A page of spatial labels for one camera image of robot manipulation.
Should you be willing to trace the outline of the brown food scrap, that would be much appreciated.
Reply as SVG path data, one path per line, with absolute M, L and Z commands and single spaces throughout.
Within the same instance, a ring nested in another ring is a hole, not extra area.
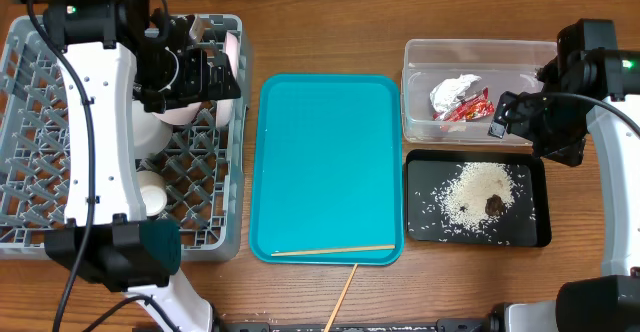
M 506 211 L 506 206 L 502 201 L 501 197 L 494 194 L 490 198 L 487 199 L 485 205 L 485 213 L 488 216 L 501 216 Z

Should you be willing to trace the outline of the wooden chopstick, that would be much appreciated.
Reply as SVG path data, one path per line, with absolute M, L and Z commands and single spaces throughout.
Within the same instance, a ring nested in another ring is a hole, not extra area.
M 339 313 L 339 310 L 340 310 L 340 308 L 341 308 L 341 306 L 343 304 L 343 301 L 344 301 L 344 299 L 345 299 L 345 297 L 346 297 L 346 295 L 348 293 L 349 287 L 350 287 L 350 285 L 351 285 L 351 283 L 353 281 L 353 278 L 354 278 L 354 276 L 355 276 L 355 274 L 357 272 L 358 267 L 359 267 L 358 264 L 354 264 L 354 266 L 353 266 L 353 268 L 352 268 L 352 270 L 351 270 L 351 272 L 350 272 L 350 274 L 349 274 L 349 276 L 348 276 L 348 278 L 347 278 L 347 280 L 345 282 L 345 285 L 344 285 L 344 287 L 343 287 L 343 289 L 342 289 L 342 291 L 341 291 L 341 293 L 339 295 L 339 298 L 338 298 L 338 300 L 337 300 L 337 302 L 336 302 L 336 304 L 335 304 L 335 306 L 334 306 L 334 308 L 333 308 L 333 310 L 331 312 L 331 315 L 329 316 L 329 319 L 328 319 L 327 323 L 325 324 L 325 326 L 324 326 L 324 328 L 322 330 L 323 332 L 329 332 L 331 330 L 331 327 L 333 326 L 333 323 L 334 323 L 334 321 L 335 321 L 335 319 L 336 319 L 336 317 L 337 317 L 337 315 Z
M 355 252 L 371 252 L 371 251 L 386 251 L 394 250 L 394 244 L 388 245 L 371 245 L 371 246 L 355 246 L 355 247 L 342 247 L 342 248 L 327 248 L 327 249 L 314 249 L 314 250 L 300 250 L 300 251 L 288 251 L 288 252 L 274 252 L 272 257 L 290 257 L 290 256 L 308 256 L 308 255 L 325 255 L 325 254 L 339 254 L 339 253 L 355 253 Z

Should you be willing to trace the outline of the white cup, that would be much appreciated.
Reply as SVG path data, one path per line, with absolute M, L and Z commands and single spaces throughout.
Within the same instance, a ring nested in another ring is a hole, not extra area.
M 158 215 L 168 201 L 164 178 L 152 171 L 139 171 L 137 179 L 147 216 Z

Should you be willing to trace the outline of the small pink plate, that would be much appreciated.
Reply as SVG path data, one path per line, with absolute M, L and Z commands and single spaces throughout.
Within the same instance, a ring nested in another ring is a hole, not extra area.
M 191 123 L 201 109 L 201 102 L 188 104 L 186 107 L 167 109 L 164 113 L 154 113 L 159 120 L 174 126 Z

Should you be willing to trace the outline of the large white plate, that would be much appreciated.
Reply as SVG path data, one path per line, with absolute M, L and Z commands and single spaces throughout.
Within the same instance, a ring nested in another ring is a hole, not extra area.
M 231 32 L 225 35 L 223 52 L 229 58 L 231 72 L 234 78 L 238 74 L 240 44 L 238 38 Z M 221 129 L 227 126 L 233 115 L 233 100 L 224 99 L 216 103 L 216 127 Z

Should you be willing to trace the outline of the red snack wrapper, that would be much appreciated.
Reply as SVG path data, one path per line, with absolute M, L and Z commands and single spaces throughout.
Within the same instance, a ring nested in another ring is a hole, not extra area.
M 495 112 L 487 87 L 478 89 L 482 78 L 461 74 L 445 79 L 429 94 L 434 110 L 433 119 L 445 122 L 466 122 L 488 117 Z

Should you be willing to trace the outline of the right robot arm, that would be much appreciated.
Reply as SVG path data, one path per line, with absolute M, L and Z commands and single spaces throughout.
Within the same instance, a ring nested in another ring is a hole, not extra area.
M 639 54 L 618 47 L 614 23 L 580 19 L 557 35 L 536 75 L 540 92 L 500 96 L 489 135 L 514 134 L 533 154 L 576 167 L 594 142 L 605 213 L 601 276 L 564 284 L 555 299 L 506 303 L 487 331 L 636 331 L 639 328 Z

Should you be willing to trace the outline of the grey bowl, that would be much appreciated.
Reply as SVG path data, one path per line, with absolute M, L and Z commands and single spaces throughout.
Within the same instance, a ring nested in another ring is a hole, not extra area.
M 150 158 L 162 152 L 173 134 L 173 126 L 144 110 L 138 100 L 131 104 L 134 158 Z

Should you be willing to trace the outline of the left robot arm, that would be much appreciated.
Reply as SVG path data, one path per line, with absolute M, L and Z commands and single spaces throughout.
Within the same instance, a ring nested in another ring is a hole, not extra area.
M 177 225 L 147 216 L 132 104 L 155 115 L 239 98 L 228 55 L 202 49 L 194 16 L 149 0 L 51 0 L 33 25 L 62 72 L 71 143 L 65 221 L 47 233 L 47 256 L 72 279 L 140 303 L 166 331 L 222 330 L 181 271 Z

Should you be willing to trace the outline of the rice pile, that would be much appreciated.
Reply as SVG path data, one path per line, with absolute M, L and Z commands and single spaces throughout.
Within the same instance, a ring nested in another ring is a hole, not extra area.
M 407 168 L 407 234 L 417 241 L 537 244 L 531 171 L 517 164 L 413 160 Z M 488 198 L 506 206 L 488 216 Z

